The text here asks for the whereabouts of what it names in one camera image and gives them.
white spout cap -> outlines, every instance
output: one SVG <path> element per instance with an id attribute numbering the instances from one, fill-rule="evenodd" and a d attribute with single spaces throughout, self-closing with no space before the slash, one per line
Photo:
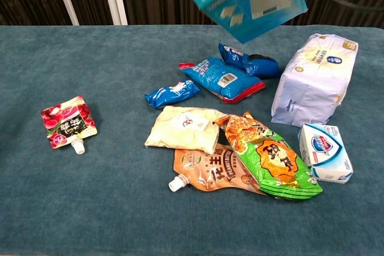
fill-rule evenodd
<path id="1" fill-rule="evenodd" d="M 180 188 L 185 187 L 188 183 L 188 178 L 183 174 L 180 174 L 179 176 L 176 176 L 171 182 L 169 182 L 168 186 L 172 192 L 176 192 Z"/>
<path id="2" fill-rule="evenodd" d="M 84 141 L 81 138 L 75 139 L 71 142 L 72 147 L 78 155 L 84 154 Z"/>

white snack bag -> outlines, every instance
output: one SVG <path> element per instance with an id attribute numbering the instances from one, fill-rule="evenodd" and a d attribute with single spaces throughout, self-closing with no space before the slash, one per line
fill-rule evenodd
<path id="1" fill-rule="evenodd" d="M 276 90 L 272 122 L 325 124 L 344 99 L 358 43 L 313 34 L 288 63 Z"/>
<path id="2" fill-rule="evenodd" d="M 215 109 L 165 106 L 156 118 L 145 146 L 202 150 L 213 154 L 219 127 L 212 121 L 225 116 Z"/>

green snack bag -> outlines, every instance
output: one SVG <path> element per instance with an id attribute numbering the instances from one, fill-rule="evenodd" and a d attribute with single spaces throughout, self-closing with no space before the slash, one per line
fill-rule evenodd
<path id="1" fill-rule="evenodd" d="M 266 194 L 291 200 L 311 198 L 323 191 L 303 160 L 277 133 L 255 120 L 227 115 L 215 123 Z"/>

white soap box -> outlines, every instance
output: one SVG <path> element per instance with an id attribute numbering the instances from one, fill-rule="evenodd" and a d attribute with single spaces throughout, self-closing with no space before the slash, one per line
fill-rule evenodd
<path id="1" fill-rule="evenodd" d="M 346 183 L 353 168 L 337 126 L 304 124 L 299 132 L 301 158 L 322 181 Z"/>

blue-gray tablecloth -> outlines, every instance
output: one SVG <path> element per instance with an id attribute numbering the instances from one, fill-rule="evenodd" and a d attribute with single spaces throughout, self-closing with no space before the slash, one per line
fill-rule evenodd
<path id="1" fill-rule="evenodd" d="M 219 40 L 286 65 L 315 33 L 359 43 L 338 125 L 355 170 L 308 201 L 240 189 L 172 193 L 173 150 L 145 148 L 160 111 L 144 94 L 185 79 L 179 62 L 219 56 Z M 383 255 L 384 33 L 280 26 L 237 43 L 219 26 L 0 27 L 0 254 Z M 298 128 L 272 124 L 278 79 L 236 105 L 202 93 L 180 106 L 254 117 L 298 151 Z M 86 153 L 53 150 L 41 109 L 81 94 L 98 135 Z"/>

